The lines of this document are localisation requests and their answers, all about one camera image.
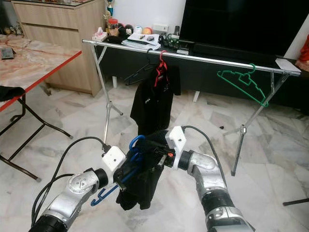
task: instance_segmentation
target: power socket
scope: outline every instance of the power socket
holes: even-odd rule
[[[158,24],[155,23],[153,25],[153,30],[159,30],[159,31],[164,31],[164,32],[168,32],[169,31],[169,26],[167,24]]]

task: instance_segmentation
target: orange ball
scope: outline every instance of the orange ball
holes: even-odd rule
[[[142,34],[144,35],[151,35],[153,33],[153,30],[151,28],[144,28],[142,31]]]

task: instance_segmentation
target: metal tube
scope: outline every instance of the metal tube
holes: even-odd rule
[[[292,204],[300,204],[300,203],[305,203],[305,202],[309,202],[309,198],[305,198],[305,199],[297,200],[297,201],[291,201],[291,202],[283,202],[283,206],[292,205]]]
[[[103,142],[106,143],[107,131],[108,131],[108,124],[110,121],[110,113],[111,113],[111,103],[107,103],[106,105],[106,119],[105,119],[105,128],[104,128],[104,135],[103,135]]]
[[[233,133],[235,133],[235,132],[238,132],[238,131],[240,131],[240,128],[236,128],[236,129],[233,129],[233,130],[231,130],[231,131],[225,132],[223,135],[226,136],[226,135],[229,135],[229,134],[233,134]]]
[[[270,73],[270,88],[271,88],[271,92],[274,93],[275,92],[275,75],[273,72]]]
[[[147,53],[147,50],[128,47],[128,46],[124,46],[124,45],[105,43],[105,42],[97,42],[97,41],[84,40],[84,39],[82,40],[82,42],[86,43],[86,44],[91,44],[92,47],[99,45],[99,46],[104,46],[104,47],[112,47],[112,48],[117,48],[117,49],[122,49],[122,50]],[[149,53],[155,54],[155,55],[160,55],[161,52],[151,50],[151,51],[149,51]],[[174,58],[182,58],[182,59],[200,61],[200,62],[205,62],[205,63],[240,67],[240,68],[245,68],[245,69],[252,69],[252,65],[250,65],[250,64],[230,62],[230,61],[225,61],[225,60],[209,59],[209,58],[194,57],[194,56],[185,56],[185,55],[181,55],[181,54],[177,54],[177,53],[170,53],[170,52],[163,53],[163,56],[174,57]],[[280,74],[287,73],[291,76],[300,76],[300,72],[295,72],[295,71],[290,71],[290,70],[274,69],[274,68],[263,67],[263,66],[256,66],[255,69],[260,70],[260,71],[265,71],[265,72],[274,72],[274,73],[280,73]]]
[[[67,133],[66,131],[58,128],[58,127],[55,127],[54,125],[52,124],[49,124],[48,122],[45,122],[42,118],[40,118],[40,116],[38,116],[23,100],[21,99],[18,99],[18,102],[21,103],[23,105],[23,107],[25,107],[33,116],[35,116],[35,118],[37,120],[39,120],[41,123],[43,123],[44,125],[50,127],[50,128],[53,128],[54,130],[57,130],[63,134],[65,134],[66,136],[68,136],[70,139],[73,138],[72,135],[70,135],[69,133]]]
[[[32,174],[31,172],[27,171],[26,169],[23,169],[22,167],[20,167],[20,166],[14,164],[14,163],[8,161],[5,157],[0,156],[0,160],[3,161],[3,162],[5,162],[7,165],[10,165],[12,168],[15,168],[15,169],[17,169],[17,170],[23,172],[24,174],[30,176],[31,178],[35,179],[37,182],[40,182],[40,181],[41,181],[40,178],[38,178],[37,176],[35,176],[35,175]]]
[[[106,51],[107,47],[104,47],[103,48],[103,51],[101,53],[101,56],[103,57],[105,51]],[[95,63],[96,63],[96,67],[97,67],[97,70],[98,70],[98,75],[100,77],[100,81],[101,81],[101,85],[103,87],[103,91],[104,91],[104,94],[105,94],[105,97],[106,97],[106,103],[108,104],[110,102],[110,97],[108,96],[107,94],[107,89],[105,87],[105,83],[104,83],[104,80],[103,80],[103,76],[102,76],[102,73],[101,73],[101,69],[100,69],[100,66],[99,66],[99,62],[98,62],[98,58],[97,58],[97,55],[96,55],[96,51],[95,51],[95,47],[94,45],[91,45],[91,51],[92,51],[92,54],[93,54],[93,57],[95,59]]]
[[[283,83],[285,82],[285,80],[287,79],[286,74],[282,75],[282,77],[279,79],[279,81],[276,83],[274,90],[270,92],[270,94],[268,95],[268,97],[265,99],[265,101],[263,102],[263,104],[265,105],[266,102],[268,102],[274,95],[275,93],[278,91],[278,89],[283,85]],[[255,118],[259,115],[259,113],[264,109],[264,106],[260,106],[260,108],[255,111],[252,116],[248,119],[248,121],[245,124],[245,127],[248,128],[250,126],[250,124],[253,122],[253,120],[255,120]]]
[[[26,95],[24,94],[22,96],[23,101],[26,101]],[[22,113],[21,115],[14,115],[13,117],[11,117],[10,121],[11,123],[4,128],[2,131],[0,131],[0,136],[2,136],[9,128],[11,128],[12,125],[14,125],[16,122],[18,122],[24,115],[26,114],[26,109],[24,106],[22,106]]]
[[[242,146],[244,136],[245,136],[245,133],[242,132],[240,134],[240,138],[239,138],[238,145],[237,145],[236,159],[235,159],[234,167],[233,167],[233,170],[231,171],[232,176],[235,176],[235,173],[236,173],[236,168],[237,168],[238,159],[239,159],[239,156],[240,156],[240,151],[241,151],[241,146]]]
[[[120,114],[120,115],[124,115],[124,113],[122,113],[116,106],[114,106],[113,104],[112,104],[112,108],[116,111],[116,112],[118,112],[118,114]]]
[[[30,140],[33,139],[33,137],[43,129],[44,126],[45,124],[42,124],[29,138],[27,138],[27,140],[9,157],[8,161],[14,159],[14,157],[21,151],[21,149],[23,149],[30,142]]]

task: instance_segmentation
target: cabinet drawer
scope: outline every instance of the cabinet drawer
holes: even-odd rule
[[[66,47],[82,49],[82,39],[77,30],[22,24],[28,39]]]
[[[22,23],[70,29],[78,28],[73,9],[19,3],[14,3],[14,7]]]

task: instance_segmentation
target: paper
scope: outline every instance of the paper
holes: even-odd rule
[[[148,41],[147,38],[153,37],[153,41]],[[134,40],[137,42],[143,42],[147,44],[152,44],[152,45],[157,45],[159,42],[159,35],[158,34],[152,34],[152,35],[143,35],[143,34],[138,34],[138,33],[133,33],[128,37],[128,40]]]
[[[291,62],[286,59],[276,59],[276,63],[283,70],[301,72],[297,67],[295,67]]]
[[[157,50],[161,47],[161,44],[157,44],[157,45],[152,45],[152,44],[141,44],[141,43],[135,43],[129,40],[123,40],[122,45],[125,46],[129,46],[129,47],[134,47],[134,48],[139,48],[139,49],[143,49],[143,50],[148,50],[148,49],[152,49],[152,50]]]

